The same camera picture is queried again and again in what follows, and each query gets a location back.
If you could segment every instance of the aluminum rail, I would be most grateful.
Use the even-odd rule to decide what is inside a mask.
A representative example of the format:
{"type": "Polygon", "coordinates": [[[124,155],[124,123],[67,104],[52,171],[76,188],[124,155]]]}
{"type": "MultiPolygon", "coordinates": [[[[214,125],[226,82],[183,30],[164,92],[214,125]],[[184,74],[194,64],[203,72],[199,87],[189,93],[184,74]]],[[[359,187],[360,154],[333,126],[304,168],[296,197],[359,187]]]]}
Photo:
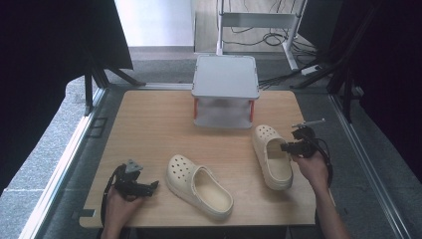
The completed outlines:
{"type": "Polygon", "coordinates": [[[399,210],[391,199],[390,194],[388,193],[384,183],[381,178],[378,176],[378,173],[375,170],[369,156],[366,153],[365,148],[363,147],[359,137],[357,136],[356,131],[351,123],[347,121],[341,110],[341,102],[337,96],[329,95],[334,110],[338,116],[340,123],[342,124],[344,131],[351,142],[357,158],[362,166],[363,172],[368,178],[369,184],[374,190],[375,196],[377,197],[379,204],[381,205],[382,210],[385,213],[385,216],[390,223],[390,226],[396,236],[396,238],[408,239],[411,238],[406,225],[403,222],[402,216],[400,215],[399,210]]]}

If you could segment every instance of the human arm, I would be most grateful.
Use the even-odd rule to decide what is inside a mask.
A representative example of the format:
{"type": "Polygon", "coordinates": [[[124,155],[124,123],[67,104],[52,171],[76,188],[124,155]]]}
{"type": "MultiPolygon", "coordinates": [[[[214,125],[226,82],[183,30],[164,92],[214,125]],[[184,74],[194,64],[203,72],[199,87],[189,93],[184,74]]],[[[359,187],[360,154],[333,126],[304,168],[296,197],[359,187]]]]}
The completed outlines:
{"type": "Polygon", "coordinates": [[[326,239],[350,238],[347,229],[335,210],[328,189],[328,170],[320,152],[309,158],[292,155],[301,173],[310,182],[316,195],[316,212],[320,227],[326,239]]]}
{"type": "Polygon", "coordinates": [[[118,239],[123,226],[143,202],[142,197],[127,199],[122,198],[114,186],[109,189],[106,199],[105,227],[102,239],[118,239]]]}

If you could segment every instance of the wooden table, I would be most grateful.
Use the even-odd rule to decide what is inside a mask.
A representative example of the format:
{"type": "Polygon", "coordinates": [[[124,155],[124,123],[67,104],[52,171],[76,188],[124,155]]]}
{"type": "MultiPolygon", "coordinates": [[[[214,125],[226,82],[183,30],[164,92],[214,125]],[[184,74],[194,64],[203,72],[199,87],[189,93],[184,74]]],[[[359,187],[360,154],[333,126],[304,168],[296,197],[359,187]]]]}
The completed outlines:
{"type": "Polygon", "coordinates": [[[196,126],[192,103],[190,91],[130,91],[124,95],[84,207],[96,213],[81,217],[82,226],[102,227],[106,183],[130,158],[143,166],[139,183],[159,180],[160,185],[128,222],[129,227],[315,224],[315,195],[298,165],[292,162],[292,188],[274,191],[265,184],[252,147],[252,130],[259,124],[270,125],[286,140],[293,140],[292,124],[304,120],[292,92],[261,92],[249,129],[196,126]],[[174,154],[207,165],[232,194],[234,208],[227,220],[209,219],[167,188],[166,167],[174,154]]]}

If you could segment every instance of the cream clog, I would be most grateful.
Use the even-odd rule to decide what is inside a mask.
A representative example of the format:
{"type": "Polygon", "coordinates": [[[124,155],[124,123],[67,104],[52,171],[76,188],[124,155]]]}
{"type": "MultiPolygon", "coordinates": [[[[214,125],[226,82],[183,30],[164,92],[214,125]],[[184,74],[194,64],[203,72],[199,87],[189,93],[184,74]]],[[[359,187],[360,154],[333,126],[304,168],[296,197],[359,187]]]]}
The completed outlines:
{"type": "Polygon", "coordinates": [[[211,171],[195,165],[182,155],[174,155],[167,167],[166,183],[170,191],[217,220],[227,218],[233,197],[215,179],[211,171]]]}
{"type": "Polygon", "coordinates": [[[291,158],[282,151],[282,143],[286,141],[268,125],[259,125],[252,133],[252,144],[265,182],[274,190],[288,189],[293,182],[291,158]]]}

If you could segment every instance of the handheld controller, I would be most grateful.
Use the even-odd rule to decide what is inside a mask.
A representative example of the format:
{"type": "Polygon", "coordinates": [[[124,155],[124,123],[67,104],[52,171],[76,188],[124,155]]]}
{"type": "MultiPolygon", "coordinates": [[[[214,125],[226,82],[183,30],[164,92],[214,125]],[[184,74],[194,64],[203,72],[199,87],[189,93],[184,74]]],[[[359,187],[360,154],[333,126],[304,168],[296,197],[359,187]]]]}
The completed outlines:
{"type": "Polygon", "coordinates": [[[282,151],[286,151],[290,154],[299,155],[302,157],[311,157],[316,151],[319,151],[324,158],[326,168],[328,170],[328,186],[332,182],[332,165],[329,158],[329,152],[325,152],[320,146],[319,142],[322,141],[320,138],[316,138],[314,130],[309,125],[325,122],[325,119],[303,122],[294,124],[292,127],[297,127],[292,132],[293,137],[297,140],[295,142],[287,142],[281,145],[282,151]]]}
{"type": "Polygon", "coordinates": [[[131,159],[128,161],[127,165],[122,164],[116,169],[114,188],[123,198],[126,198],[127,196],[150,197],[158,187],[158,181],[154,181],[149,185],[137,183],[136,180],[139,177],[141,170],[143,170],[143,167],[136,164],[131,159]]]}

